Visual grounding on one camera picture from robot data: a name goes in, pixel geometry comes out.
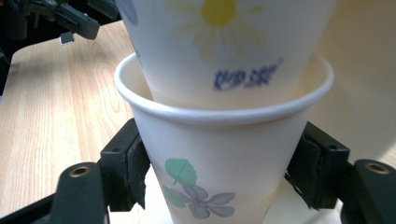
cup rim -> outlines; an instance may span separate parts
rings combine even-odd
[[[183,123],[226,125],[226,124],[248,124],[253,122],[263,122],[273,119],[280,119],[313,105],[322,98],[334,83],[334,71],[328,61],[318,55],[314,55],[319,63],[326,70],[324,81],[313,91],[292,99],[279,105],[269,105],[265,107],[255,107],[248,109],[234,110],[207,110],[192,109],[178,106],[164,105],[146,99],[137,93],[129,90],[122,81],[122,71],[129,64],[137,62],[135,53],[123,59],[115,70],[114,81],[120,95],[132,105],[151,115],[179,121]]]

white paper cup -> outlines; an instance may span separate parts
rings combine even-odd
[[[292,94],[337,0],[116,0],[154,101],[244,109]]]
[[[312,105],[331,87],[314,58],[296,98],[245,110],[193,110],[151,100],[134,55],[116,70],[175,224],[261,224]]]

wood grain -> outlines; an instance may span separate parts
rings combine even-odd
[[[133,52],[123,24],[102,26],[95,40],[74,38],[12,58],[0,104],[0,217],[53,193],[68,166],[97,161],[132,116],[113,83]]]

yellow daisy print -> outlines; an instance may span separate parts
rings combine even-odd
[[[200,49],[200,58],[210,60],[217,44],[230,47],[236,54],[245,55],[245,47],[265,47],[265,34],[248,21],[250,16],[264,12],[264,5],[244,7],[254,0],[204,0],[201,5],[189,0],[166,0],[165,10],[176,18],[186,20],[174,34],[192,39]]]

wooden surface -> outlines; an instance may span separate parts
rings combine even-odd
[[[70,165],[99,152],[131,116],[114,83],[133,52],[122,22],[21,49],[0,104],[0,217],[53,193]]]

